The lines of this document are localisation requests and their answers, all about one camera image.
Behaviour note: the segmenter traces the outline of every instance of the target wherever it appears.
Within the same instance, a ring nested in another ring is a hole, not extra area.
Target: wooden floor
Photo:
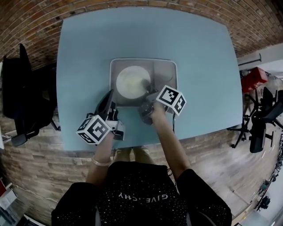
[[[266,86],[274,93],[275,89],[283,89],[283,82],[272,80]],[[2,132],[15,128],[13,120],[5,117],[0,118],[0,126]],[[273,146],[266,140],[264,151],[257,154],[249,152],[249,141],[232,149],[230,145],[238,133],[227,130],[181,141],[192,168],[226,201],[233,216],[247,208],[253,194],[274,169],[281,130],[268,125],[267,131],[275,132]],[[149,149],[157,164],[167,164],[160,145]],[[85,180],[92,155],[79,150],[64,151],[60,132],[51,126],[20,147],[7,143],[1,161],[18,197],[12,208],[19,215],[26,213],[51,225],[51,211],[72,183]]]

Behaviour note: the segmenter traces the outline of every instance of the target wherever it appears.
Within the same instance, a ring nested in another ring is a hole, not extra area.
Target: table
[[[177,64],[178,87],[187,104],[177,117],[179,139],[242,122],[239,70],[227,28],[170,9],[127,7],[99,10],[63,22],[57,57],[57,100],[65,149],[94,150],[76,130],[109,90],[115,58],[155,58]],[[119,109],[125,140],[115,147],[158,143],[153,127],[135,108]]]

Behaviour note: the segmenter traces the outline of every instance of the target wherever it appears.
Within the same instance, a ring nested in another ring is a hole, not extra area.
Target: sink
[[[143,98],[147,95],[145,94],[136,99],[128,99],[118,92],[116,87],[117,77],[123,69],[129,66],[144,68],[149,73],[151,85],[158,91],[161,91],[164,85],[178,89],[177,66],[173,61],[136,58],[114,59],[110,64],[110,89],[114,90],[117,107],[139,107]]]

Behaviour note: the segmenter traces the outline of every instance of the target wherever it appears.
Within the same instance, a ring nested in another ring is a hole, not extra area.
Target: wire
[[[22,188],[22,187],[20,187],[20,186],[18,186],[18,185],[15,185],[15,184],[13,184],[13,185],[16,186],[17,188],[20,188],[20,189],[26,191],[26,192],[30,192],[30,193],[34,194],[35,196],[40,197],[40,198],[42,198],[42,199],[44,199],[44,200],[52,200],[52,201],[58,203],[58,202],[55,201],[54,199],[51,199],[51,198],[44,198],[44,197],[42,197],[42,196],[39,196],[39,195],[35,194],[34,192],[32,192],[32,191],[30,191],[30,190],[26,190],[26,189],[24,189],[24,188]]]
[[[173,132],[175,133],[176,113],[173,114]]]

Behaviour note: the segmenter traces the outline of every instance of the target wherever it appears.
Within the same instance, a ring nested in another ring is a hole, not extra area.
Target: white plate
[[[118,92],[125,98],[136,99],[146,93],[142,80],[150,82],[150,75],[140,66],[129,66],[123,69],[116,80]]]

